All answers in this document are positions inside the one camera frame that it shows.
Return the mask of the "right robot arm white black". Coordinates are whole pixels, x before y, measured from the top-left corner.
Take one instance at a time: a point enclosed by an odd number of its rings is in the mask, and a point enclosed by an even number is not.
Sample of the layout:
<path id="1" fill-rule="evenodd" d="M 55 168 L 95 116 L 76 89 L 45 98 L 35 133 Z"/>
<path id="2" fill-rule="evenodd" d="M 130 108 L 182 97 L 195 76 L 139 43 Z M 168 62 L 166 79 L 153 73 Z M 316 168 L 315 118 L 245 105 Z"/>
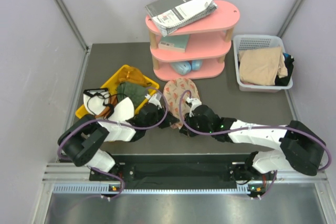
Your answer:
<path id="1" fill-rule="evenodd" d="M 177 108 L 177 112 L 187 134 L 267 148 L 252 152 L 245 161 L 245 174 L 252 180 L 273 170 L 295 170 L 315 176 L 330 166 L 331 154 L 325 142 L 300 121 L 279 126 L 247 123 L 221 118 L 202 103 L 192 104 L 186 113 L 181 108 Z"/>

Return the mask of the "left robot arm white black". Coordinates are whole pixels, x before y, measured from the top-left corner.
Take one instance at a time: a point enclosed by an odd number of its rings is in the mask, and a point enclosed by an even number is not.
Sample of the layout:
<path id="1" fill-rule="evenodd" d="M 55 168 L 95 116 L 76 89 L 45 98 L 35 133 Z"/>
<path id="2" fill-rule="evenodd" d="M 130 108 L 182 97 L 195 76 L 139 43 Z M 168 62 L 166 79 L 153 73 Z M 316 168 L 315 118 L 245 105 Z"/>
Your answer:
<path id="1" fill-rule="evenodd" d="M 114 180 L 119 168 L 112 163 L 112 157 L 101 151 L 104 142 L 135 142 L 144 137 L 147 130 L 169 126 L 169 110 L 164 105 L 147 103 L 133 118 L 125 121 L 96 119 L 87 114 L 68 128 L 58 139 L 57 155 L 69 160 L 75 166 L 91 166 L 92 161 L 104 156 L 101 174 L 107 180 Z"/>

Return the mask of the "floral mesh laundry bag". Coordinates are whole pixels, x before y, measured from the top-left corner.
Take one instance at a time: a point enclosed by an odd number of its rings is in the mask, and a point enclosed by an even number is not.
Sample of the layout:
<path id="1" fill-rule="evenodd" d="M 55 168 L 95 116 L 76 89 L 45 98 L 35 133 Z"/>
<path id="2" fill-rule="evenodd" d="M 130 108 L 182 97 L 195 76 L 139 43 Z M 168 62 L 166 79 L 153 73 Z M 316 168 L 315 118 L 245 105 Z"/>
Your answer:
<path id="1" fill-rule="evenodd" d="M 190 107 L 186 104 L 186 99 L 200 99 L 197 86 L 188 78 L 173 79 L 164 86 L 163 95 L 166 98 L 169 112 L 178 119 L 178 122 L 173 123 L 171 128 L 180 130 L 183 126 L 180 111 L 183 118 L 185 113 L 190 111 Z"/>

